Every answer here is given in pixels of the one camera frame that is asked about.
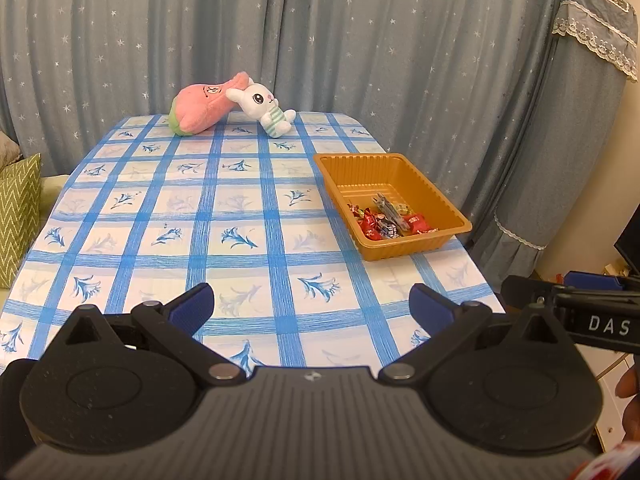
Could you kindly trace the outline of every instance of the bunny head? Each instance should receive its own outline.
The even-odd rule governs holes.
[[[245,114],[256,120],[278,107],[278,100],[271,91],[266,86],[254,83],[251,78],[249,78],[249,86],[246,90],[229,88],[226,91],[226,97],[230,101],[238,103]]]

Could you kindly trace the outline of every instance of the green pillow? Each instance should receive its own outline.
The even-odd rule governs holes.
[[[40,154],[0,171],[0,287],[14,282],[31,242],[38,234]]]

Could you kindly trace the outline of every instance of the pink plush toy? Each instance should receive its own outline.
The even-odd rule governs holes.
[[[181,136],[199,134],[228,114],[235,103],[226,97],[230,88],[245,90],[249,76],[240,72],[222,85],[190,85],[178,93],[171,103],[169,127]]]

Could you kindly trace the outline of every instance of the orange plastic tray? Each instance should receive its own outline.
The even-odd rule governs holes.
[[[405,156],[399,153],[318,153],[314,161],[324,185],[356,247],[365,260],[381,260],[442,247],[452,235],[471,231],[471,222]],[[385,195],[393,203],[405,203],[439,230],[390,240],[369,240],[348,204],[374,208],[373,197]]]

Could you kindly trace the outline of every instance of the blue and white checkered tablecloth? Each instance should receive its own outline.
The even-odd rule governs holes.
[[[78,304],[129,312],[200,282],[216,307],[197,339],[247,371],[377,373],[428,336],[409,315],[416,282],[501,310],[456,238],[364,262],[316,152],[383,150],[340,114],[300,113],[279,139],[240,112],[193,137],[174,136],[166,116],[122,120],[73,172],[18,274],[0,317],[0,369],[38,358]]]

